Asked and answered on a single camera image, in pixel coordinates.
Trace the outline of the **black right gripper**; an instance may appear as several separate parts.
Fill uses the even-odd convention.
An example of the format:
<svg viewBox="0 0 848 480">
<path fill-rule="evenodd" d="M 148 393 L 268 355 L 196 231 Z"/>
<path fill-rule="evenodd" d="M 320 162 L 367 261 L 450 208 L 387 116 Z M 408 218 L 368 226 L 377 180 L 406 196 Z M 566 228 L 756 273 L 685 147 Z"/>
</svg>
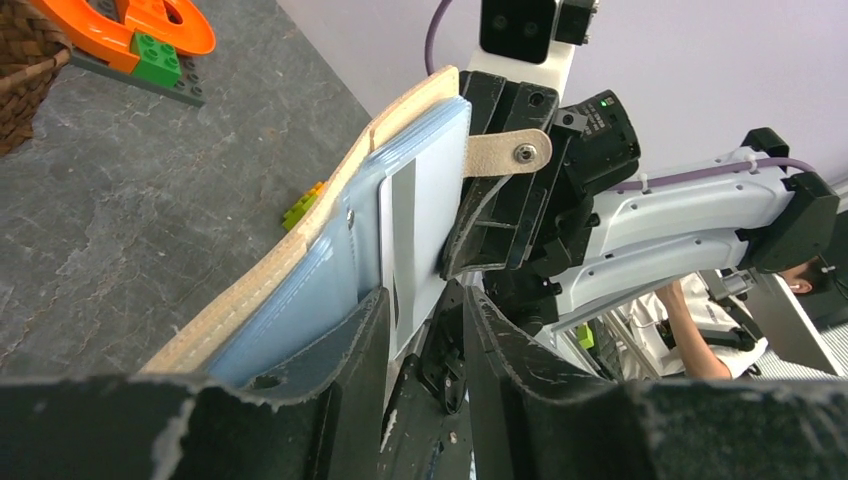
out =
<svg viewBox="0 0 848 480">
<path fill-rule="evenodd" d="M 559 316 L 554 276 L 583 264 L 600 224 L 595 195 L 635 173 L 638 137 L 610 89 L 558 111 L 556 90 L 490 73 L 462 71 L 459 90 L 472 105 L 472 134 L 536 128 L 548 131 L 553 154 L 536 175 L 465 181 L 440 275 L 492 271 L 484 276 L 487 295 L 519 329 L 538 332 Z"/>
</svg>

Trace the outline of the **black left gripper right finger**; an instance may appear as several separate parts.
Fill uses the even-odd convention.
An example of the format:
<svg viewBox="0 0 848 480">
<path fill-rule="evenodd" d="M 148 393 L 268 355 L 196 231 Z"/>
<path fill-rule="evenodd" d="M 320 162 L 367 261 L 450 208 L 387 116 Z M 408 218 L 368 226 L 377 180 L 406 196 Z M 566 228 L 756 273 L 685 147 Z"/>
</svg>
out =
<svg viewBox="0 0 848 480">
<path fill-rule="evenodd" d="M 843 381 L 613 382 L 463 293 L 481 479 L 843 479 Z"/>
</svg>

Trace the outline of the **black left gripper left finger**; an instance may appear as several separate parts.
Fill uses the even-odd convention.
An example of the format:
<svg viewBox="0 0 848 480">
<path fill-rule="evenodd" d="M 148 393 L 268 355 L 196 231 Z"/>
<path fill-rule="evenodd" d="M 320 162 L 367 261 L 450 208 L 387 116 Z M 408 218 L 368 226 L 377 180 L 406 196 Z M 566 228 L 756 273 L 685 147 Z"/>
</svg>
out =
<svg viewBox="0 0 848 480">
<path fill-rule="evenodd" d="M 374 479 L 389 295 L 239 389 L 197 375 L 7 377 L 5 479 Z"/>
</svg>

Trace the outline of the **white magnetic stripe card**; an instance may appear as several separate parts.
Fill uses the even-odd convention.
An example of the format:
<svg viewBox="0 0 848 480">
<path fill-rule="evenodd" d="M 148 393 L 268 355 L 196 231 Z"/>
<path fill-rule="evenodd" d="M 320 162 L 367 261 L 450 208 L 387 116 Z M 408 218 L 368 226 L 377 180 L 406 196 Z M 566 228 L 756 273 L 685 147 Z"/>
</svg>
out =
<svg viewBox="0 0 848 480">
<path fill-rule="evenodd" d="M 378 186 L 381 274 L 392 294 L 390 357 L 422 326 L 445 281 L 441 251 L 460 203 L 468 120 L 421 120 L 372 155 Z"/>
</svg>

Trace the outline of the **beige leather card holder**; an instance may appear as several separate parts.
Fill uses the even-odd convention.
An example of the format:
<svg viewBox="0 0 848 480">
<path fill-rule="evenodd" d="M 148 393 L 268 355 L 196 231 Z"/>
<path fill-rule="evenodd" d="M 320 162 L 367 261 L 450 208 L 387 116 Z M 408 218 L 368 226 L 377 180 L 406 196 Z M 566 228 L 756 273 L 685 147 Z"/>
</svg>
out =
<svg viewBox="0 0 848 480">
<path fill-rule="evenodd" d="M 467 179 L 536 173 L 553 154 L 549 136 L 536 128 L 472 134 L 472 105 L 460 95 L 459 74 L 453 66 L 438 70 L 375 117 L 296 226 L 183 327 L 144 372 L 206 374 L 245 386 L 323 338 L 377 288 L 390 300 L 391 359 L 392 294 L 381 274 L 378 206 L 386 173 L 372 155 L 421 120 L 464 116 L 461 203 Z"/>
</svg>

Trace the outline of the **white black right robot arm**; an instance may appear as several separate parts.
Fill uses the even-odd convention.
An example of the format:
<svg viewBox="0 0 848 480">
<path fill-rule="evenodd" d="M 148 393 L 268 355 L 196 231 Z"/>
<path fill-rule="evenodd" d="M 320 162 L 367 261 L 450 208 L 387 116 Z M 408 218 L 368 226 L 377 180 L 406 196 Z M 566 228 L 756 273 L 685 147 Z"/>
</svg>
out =
<svg viewBox="0 0 848 480">
<path fill-rule="evenodd" d="M 692 171 L 641 177 L 610 90 L 560 107 L 553 89 L 465 71 L 459 91 L 472 134 L 537 128 L 552 145 L 520 141 L 506 148 L 520 173 L 467 182 L 441 260 L 446 278 L 480 272 L 519 326 L 587 319 L 699 270 L 778 273 L 829 242 L 838 197 L 768 128 Z"/>
</svg>

